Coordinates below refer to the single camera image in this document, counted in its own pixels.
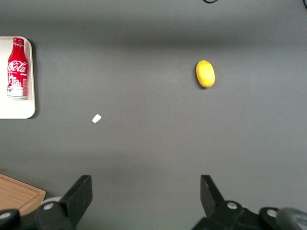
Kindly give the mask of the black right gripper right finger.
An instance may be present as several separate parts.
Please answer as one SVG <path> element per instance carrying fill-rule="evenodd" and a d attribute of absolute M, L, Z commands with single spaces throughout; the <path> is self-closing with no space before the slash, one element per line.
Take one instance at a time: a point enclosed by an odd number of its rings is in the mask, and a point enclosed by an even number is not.
<path fill-rule="evenodd" d="M 200 199 L 206 217 L 209 217 L 225 201 L 210 175 L 202 175 Z"/>

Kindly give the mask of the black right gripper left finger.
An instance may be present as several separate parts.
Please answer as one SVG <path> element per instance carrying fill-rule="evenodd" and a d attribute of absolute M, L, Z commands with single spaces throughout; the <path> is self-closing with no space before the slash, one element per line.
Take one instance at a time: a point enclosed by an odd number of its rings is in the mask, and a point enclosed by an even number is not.
<path fill-rule="evenodd" d="M 77 227 L 92 199 L 92 177 L 90 175 L 82 175 L 60 199 L 59 203 L 74 228 Z"/>

